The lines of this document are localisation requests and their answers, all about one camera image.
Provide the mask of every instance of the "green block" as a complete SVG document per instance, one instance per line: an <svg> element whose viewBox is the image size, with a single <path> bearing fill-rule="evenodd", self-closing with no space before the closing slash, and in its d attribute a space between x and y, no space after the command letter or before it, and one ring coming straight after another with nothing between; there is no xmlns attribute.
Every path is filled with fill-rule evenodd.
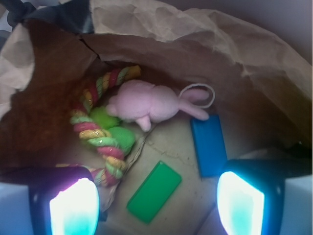
<svg viewBox="0 0 313 235"><path fill-rule="evenodd" d="M130 213L150 223L181 183L181 176L159 161L127 204Z"/></svg>

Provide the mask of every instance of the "blue light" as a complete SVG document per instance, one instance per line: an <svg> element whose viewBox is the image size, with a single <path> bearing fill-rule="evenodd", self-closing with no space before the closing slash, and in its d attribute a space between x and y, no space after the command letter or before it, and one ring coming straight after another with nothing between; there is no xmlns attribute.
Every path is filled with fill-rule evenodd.
<svg viewBox="0 0 313 235"><path fill-rule="evenodd" d="M97 187L87 178L59 192L50 201L52 235L93 235L99 205Z"/></svg>
<svg viewBox="0 0 313 235"><path fill-rule="evenodd" d="M224 172L218 182L217 206L222 225L230 235L260 235L264 193L234 172Z"/></svg>

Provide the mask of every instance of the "blue block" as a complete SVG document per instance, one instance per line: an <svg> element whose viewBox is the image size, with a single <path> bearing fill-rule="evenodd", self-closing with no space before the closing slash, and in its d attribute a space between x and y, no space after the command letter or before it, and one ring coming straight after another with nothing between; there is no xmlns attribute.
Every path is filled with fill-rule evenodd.
<svg viewBox="0 0 313 235"><path fill-rule="evenodd" d="M207 121L191 119L191 129L201 177L219 176L227 162L219 116Z"/></svg>

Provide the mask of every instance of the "green ball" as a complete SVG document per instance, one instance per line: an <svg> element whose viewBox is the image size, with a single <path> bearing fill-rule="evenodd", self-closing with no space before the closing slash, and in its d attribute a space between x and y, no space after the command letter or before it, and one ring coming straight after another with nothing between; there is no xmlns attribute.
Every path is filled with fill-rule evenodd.
<svg viewBox="0 0 313 235"><path fill-rule="evenodd" d="M118 117L112 117L107 113L104 107L94 108L89 117L97 123L102 129L110 129L118 126L121 120Z"/></svg>
<svg viewBox="0 0 313 235"><path fill-rule="evenodd" d="M113 127L108 131L111 133L112 137L117 140L124 154L129 154L136 139L134 133L120 126Z"/></svg>

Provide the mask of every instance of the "pink plush bunny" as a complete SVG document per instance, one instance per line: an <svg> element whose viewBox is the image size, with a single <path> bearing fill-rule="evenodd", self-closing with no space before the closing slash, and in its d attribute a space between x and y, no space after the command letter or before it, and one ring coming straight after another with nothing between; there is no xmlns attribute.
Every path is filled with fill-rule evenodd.
<svg viewBox="0 0 313 235"><path fill-rule="evenodd" d="M127 122L135 121L143 131L151 129L152 122L161 122L173 117L179 110L191 116L207 120L206 111L191 102L205 100L207 91L201 89L186 90L180 98L168 87L155 86L141 80L124 83L116 96L109 100L108 114Z"/></svg>

